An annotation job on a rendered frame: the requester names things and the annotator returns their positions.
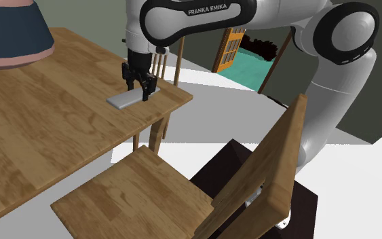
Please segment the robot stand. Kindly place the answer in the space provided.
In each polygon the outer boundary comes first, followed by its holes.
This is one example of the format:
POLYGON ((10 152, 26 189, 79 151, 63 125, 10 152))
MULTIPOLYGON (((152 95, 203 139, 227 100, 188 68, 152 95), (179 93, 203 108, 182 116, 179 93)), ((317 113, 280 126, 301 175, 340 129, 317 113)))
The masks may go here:
MULTIPOLYGON (((191 179, 211 198, 215 198, 242 164, 251 150, 236 140, 230 140, 191 179)), ((271 228, 259 239, 314 239, 318 196, 298 182, 294 182, 289 224, 284 229, 271 228)))

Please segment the wooden table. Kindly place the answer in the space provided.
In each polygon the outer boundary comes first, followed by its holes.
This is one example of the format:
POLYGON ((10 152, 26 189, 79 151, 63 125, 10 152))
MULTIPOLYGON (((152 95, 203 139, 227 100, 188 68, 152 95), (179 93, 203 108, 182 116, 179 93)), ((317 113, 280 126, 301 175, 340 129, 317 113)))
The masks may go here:
POLYGON ((122 58, 66 29, 54 53, 0 71, 0 218, 146 128, 157 149, 166 118, 192 98, 158 81, 149 100, 119 110, 122 58))

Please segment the grey flat phone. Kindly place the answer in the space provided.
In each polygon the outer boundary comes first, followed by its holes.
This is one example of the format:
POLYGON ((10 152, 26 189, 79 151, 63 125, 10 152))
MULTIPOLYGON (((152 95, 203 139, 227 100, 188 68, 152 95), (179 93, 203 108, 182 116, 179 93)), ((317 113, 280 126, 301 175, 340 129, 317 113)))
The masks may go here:
POLYGON ((122 110, 130 105, 143 101, 144 90, 142 88, 136 88, 106 99, 108 104, 116 109, 122 110))

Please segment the orange wooden glazed door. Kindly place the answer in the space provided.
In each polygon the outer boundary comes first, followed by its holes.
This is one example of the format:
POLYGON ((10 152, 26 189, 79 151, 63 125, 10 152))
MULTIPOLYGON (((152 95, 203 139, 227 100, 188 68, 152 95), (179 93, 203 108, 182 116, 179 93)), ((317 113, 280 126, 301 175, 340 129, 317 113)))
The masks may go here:
POLYGON ((223 71, 233 64, 245 32, 243 28, 225 29, 212 67, 213 73, 223 71))

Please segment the wooden chair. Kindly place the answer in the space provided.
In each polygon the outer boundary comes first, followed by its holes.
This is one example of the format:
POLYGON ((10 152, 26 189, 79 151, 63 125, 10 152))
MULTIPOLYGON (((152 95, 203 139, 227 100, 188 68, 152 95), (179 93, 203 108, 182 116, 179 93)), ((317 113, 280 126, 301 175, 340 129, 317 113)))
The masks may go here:
POLYGON ((298 95, 214 198, 143 146, 52 210, 73 239, 259 239, 288 216, 306 106, 298 95))
MULTIPOLYGON (((184 48, 184 42, 185 38, 181 37, 180 38, 180 43, 179 43, 179 49, 178 49, 178 54, 177 54, 177 59, 176 59, 176 67, 175 67, 175 74, 174 74, 174 86, 178 86, 179 83, 179 74, 180 74, 180 67, 181 67, 181 62, 182 62, 182 57, 183 57, 183 48, 184 48)), ((168 130, 168 123, 169 123, 170 118, 168 117, 166 120, 166 125, 162 134, 162 139, 166 138, 166 133, 168 130)), ((139 134, 133 136, 133 150, 138 149, 138 144, 139 144, 139 134)))

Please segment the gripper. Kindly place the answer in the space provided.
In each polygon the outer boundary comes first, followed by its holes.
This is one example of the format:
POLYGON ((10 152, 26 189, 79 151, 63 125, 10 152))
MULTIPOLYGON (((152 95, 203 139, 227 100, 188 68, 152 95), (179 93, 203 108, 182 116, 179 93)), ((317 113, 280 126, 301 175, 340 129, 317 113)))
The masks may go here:
POLYGON ((138 74, 138 80, 142 87, 142 100, 147 101, 154 93, 157 86, 157 77, 149 73, 152 53, 139 53, 128 49, 128 62, 121 65, 122 78, 126 81, 128 90, 134 89, 134 73, 138 74))

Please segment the dark blue and pink vase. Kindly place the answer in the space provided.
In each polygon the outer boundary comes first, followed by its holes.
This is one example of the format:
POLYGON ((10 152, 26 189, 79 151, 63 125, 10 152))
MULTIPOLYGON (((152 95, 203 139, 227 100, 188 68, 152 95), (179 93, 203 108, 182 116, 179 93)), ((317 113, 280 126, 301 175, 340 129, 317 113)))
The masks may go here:
POLYGON ((29 65, 54 50, 54 38, 35 0, 0 0, 0 69, 29 65))

